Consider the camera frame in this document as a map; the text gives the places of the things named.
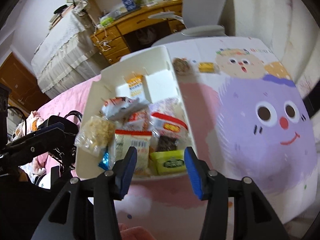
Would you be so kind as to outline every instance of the screw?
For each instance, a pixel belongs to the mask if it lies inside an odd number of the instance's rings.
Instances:
[[[208,171],[208,174],[210,177],[215,177],[218,175],[218,172],[216,170],[211,170],[211,171]]]
[[[79,181],[79,179],[76,177],[70,179],[71,184],[76,184],[78,181]]]
[[[110,177],[110,176],[113,175],[113,171],[105,171],[105,172],[104,172],[104,175],[105,175],[106,177]]]
[[[252,179],[249,178],[249,177],[244,177],[244,178],[243,178],[243,182],[246,183],[246,184],[251,184]]]

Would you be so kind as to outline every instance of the black bag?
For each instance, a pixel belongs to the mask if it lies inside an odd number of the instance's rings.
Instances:
[[[59,147],[49,151],[49,155],[59,162],[63,168],[70,168],[74,170],[73,163],[76,162],[76,146],[74,145],[76,135],[79,132],[78,126],[66,119],[68,116],[74,115],[78,117],[80,122],[82,122],[82,114],[78,111],[71,111],[65,117],[52,115],[47,120],[45,120],[38,129],[42,129],[53,125],[55,123],[62,123],[64,125],[64,133],[66,136],[66,141]]]

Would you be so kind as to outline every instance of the cartoon face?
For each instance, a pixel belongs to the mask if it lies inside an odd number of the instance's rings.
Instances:
[[[263,62],[246,50],[218,52],[216,63],[231,77],[259,79],[266,73]]]
[[[294,187],[311,174],[315,140],[295,86],[231,79],[220,98],[221,148],[236,176],[253,178],[268,193]]]

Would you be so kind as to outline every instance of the desk drawer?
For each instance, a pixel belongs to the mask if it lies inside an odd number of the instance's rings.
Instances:
[[[127,33],[141,29],[143,27],[147,27],[149,25],[163,22],[164,21],[163,19],[148,19],[149,15],[156,14],[159,12],[163,12],[162,8],[137,15],[129,20],[119,23],[117,27],[121,32],[121,34],[125,35]]]
[[[111,55],[105,56],[105,58],[109,61],[109,63],[112,65],[116,62],[118,62],[122,56],[127,55],[131,53],[131,51],[128,48],[121,49]]]
[[[165,12],[175,12],[175,15],[182,17],[182,4],[172,5],[164,8]]]
[[[124,49],[127,47],[127,44],[124,42],[122,37],[116,38],[110,42],[104,42],[98,45],[98,48],[104,56],[110,55],[118,50]]]
[[[99,42],[101,42],[101,41],[112,41],[120,36],[121,36],[121,34],[118,31],[118,29],[116,28],[116,26],[113,26],[113,27],[106,29],[105,31],[102,31],[101,33],[97,34],[95,37],[91,36],[91,40],[93,41],[93,43],[98,45]]]

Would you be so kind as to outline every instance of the purple cartoon character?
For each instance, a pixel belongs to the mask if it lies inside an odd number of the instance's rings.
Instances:
[[[218,137],[236,177],[274,193],[310,176],[317,164],[312,124],[291,80],[230,78],[220,101]]]

